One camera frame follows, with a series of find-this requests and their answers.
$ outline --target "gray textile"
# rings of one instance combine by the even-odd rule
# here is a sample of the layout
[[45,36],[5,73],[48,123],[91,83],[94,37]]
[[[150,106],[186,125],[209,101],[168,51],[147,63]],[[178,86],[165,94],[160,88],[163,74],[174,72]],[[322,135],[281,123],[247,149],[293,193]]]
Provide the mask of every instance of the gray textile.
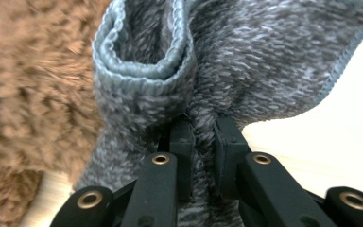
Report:
[[240,226],[214,193],[213,126],[301,114],[330,92],[363,38],[363,1],[114,0],[93,43],[106,127],[78,188],[136,178],[163,126],[186,113],[194,189],[179,226]]

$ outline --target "brown plush material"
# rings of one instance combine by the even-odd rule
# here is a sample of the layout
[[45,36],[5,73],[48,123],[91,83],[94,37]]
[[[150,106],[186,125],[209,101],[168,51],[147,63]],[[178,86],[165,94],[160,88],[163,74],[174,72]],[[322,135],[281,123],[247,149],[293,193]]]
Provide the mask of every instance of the brown plush material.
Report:
[[0,1],[0,226],[17,226],[42,171],[79,177],[102,125],[91,41],[109,0]]

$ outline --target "brown fluffy fabric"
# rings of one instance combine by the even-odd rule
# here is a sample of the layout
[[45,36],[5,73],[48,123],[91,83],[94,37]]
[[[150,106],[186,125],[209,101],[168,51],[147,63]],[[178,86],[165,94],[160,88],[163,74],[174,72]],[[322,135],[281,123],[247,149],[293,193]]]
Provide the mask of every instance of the brown fluffy fabric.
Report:
[[0,226],[16,226],[41,171],[78,178],[101,127],[91,40],[109,0],[0,1]]

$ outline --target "heathered gray fabric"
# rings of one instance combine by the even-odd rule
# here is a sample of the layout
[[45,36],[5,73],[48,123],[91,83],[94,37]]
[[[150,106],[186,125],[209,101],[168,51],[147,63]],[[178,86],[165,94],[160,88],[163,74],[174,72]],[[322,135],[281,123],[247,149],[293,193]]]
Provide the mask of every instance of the heathered gray fabric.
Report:
[[315,107],[362,38],[363,1],[114,0],[93,43],[106,127],[78,188],[134,180],[161,129],[186,113],[194,188],[178,225],[240,226],[236,202],[214,191],[217,116],[242,128]]

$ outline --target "gray knit sock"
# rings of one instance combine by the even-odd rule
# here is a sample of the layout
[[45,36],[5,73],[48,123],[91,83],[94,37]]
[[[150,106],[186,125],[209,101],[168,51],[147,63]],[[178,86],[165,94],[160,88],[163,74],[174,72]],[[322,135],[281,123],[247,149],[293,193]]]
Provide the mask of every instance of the gray knit sock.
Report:
[[179,226],[240,226],[215,194],[213,126],[242,128],[318,105],[363,38],[363,1],[114,0],[95,41],[96,101],[105,121],[78,188],[117,190],[187,113],[196,135],[193,195]]

